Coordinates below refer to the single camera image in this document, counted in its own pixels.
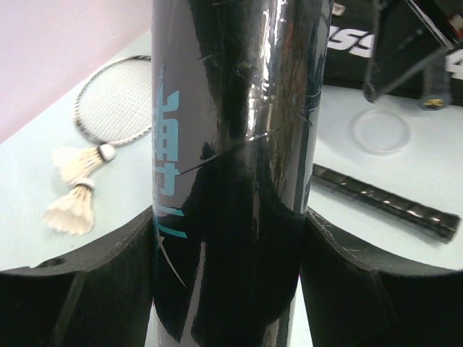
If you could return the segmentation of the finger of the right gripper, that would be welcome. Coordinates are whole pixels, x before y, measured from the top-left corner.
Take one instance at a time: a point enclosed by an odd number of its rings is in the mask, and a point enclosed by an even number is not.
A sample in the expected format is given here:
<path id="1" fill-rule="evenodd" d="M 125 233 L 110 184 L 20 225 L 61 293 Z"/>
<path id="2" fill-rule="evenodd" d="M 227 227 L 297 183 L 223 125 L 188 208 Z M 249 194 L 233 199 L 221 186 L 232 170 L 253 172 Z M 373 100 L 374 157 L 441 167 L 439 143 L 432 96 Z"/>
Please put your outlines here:
<path id="1" fill-rule="evenodd" d="M 374 1 L 363 94 L 374 103 L 454 49 L 453 1 Z"/>

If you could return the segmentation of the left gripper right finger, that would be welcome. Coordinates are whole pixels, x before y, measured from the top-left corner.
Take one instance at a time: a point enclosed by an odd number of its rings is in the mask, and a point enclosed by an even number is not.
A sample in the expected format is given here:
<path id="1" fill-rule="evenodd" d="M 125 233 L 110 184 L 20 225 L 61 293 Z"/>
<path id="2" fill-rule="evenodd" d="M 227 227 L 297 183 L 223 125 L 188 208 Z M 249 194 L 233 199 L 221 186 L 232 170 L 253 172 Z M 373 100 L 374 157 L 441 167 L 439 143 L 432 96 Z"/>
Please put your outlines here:
<path id="1" fill-rule="evenodd" d="M 387 252 L 314 210 L 300 278 L 314 346 L 462 345 L 462 271 Z"/>

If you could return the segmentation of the clear tube lid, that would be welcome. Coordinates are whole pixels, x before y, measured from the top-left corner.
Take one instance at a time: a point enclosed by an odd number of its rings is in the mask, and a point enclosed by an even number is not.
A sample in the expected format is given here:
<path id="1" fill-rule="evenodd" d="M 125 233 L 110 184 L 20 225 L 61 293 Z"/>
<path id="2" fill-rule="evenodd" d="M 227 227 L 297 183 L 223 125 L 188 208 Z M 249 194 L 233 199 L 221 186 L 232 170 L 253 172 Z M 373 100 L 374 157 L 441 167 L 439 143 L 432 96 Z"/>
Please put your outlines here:
<path id="1" fill-rule="evenodd" d="M 412 132 L 406 120 L 384 109 L 370 109 L 357 114 L 350 132 L 356 145 L 372 155 L 390 155 L 406 147 Z"/>

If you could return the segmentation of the black shuttlecock tube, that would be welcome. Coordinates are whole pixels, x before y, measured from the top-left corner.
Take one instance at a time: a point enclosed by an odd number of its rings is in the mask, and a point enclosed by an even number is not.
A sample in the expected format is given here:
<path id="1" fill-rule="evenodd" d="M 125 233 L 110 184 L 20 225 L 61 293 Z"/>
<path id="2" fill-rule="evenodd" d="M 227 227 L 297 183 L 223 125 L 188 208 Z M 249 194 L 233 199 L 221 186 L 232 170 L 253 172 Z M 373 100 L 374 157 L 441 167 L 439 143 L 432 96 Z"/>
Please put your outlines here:
<path id="1" fill-rule="evenodd" d="M 331 1 L 154 1 L 157 346 L 287 346 Z"/>

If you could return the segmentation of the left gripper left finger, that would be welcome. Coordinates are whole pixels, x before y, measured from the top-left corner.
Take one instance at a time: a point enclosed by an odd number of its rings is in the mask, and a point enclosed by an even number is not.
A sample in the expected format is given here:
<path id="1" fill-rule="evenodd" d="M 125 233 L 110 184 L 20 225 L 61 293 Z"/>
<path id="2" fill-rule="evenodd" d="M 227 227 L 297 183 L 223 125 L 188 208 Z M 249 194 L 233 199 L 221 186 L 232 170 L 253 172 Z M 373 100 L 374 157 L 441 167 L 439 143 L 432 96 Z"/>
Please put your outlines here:
<path id="1" fill-rule="evenodd" d="M 74 251 L 1 272 L 1 345 L 144 346 L 153 245 L 148 208 Z"/>

